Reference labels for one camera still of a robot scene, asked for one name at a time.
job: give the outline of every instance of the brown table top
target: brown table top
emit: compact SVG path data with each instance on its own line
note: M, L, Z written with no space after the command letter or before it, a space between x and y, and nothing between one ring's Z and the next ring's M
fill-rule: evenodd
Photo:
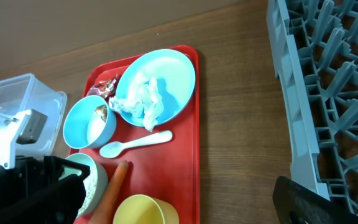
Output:
M99 64L188 44L200 55L201 223L278 223L275 180L290 177L291 147L275 79L266 1L246 1L0 73L31 72L68 95L66 114ZM53 152L65 157L62 134Z

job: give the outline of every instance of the blue plate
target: blue plate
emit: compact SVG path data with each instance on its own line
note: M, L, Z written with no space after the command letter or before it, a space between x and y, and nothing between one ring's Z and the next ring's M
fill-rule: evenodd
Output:
M196 84L196 73L189 58L176 50L162 49L139 57L124 72L118 82L116 96L127 98L129 85L141 71L157 79L158 92L162 96L163 113L157 118L158 125L176 117L189 102ZM143 127L143 117L133 118L121 113L122 118L135 126Z

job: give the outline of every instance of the gray dish rack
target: gray dish rack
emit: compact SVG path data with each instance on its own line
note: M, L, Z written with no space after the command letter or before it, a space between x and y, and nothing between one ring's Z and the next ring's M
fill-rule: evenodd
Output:
M267 26L291 177L358 215L358 1L269 0Z

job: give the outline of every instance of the crumpled tissue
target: crumpled tissue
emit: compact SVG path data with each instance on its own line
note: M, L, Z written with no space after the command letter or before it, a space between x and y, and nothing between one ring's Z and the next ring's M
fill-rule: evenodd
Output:
M148 131L153 131L158 116L164 111L162 97L158 93L157 80L142 72L135 75L129 86L127 98L110 97L109 106L113 111L127 112L134 118L140 118L144 112L143 125Z

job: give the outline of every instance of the white bowl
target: white bowl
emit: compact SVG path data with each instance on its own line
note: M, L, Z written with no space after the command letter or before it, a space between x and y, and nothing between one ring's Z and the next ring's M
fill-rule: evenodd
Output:
M86 196L82 207L78 211L77 217L91 213L98 206L104 191L108 184L107 173L103 166L95 162L90 156L84 153L74 153L66 158L69 161L88 165L91 172L84 180ZM65 171L61 178L68 175L80 175L81 171L65 167Z

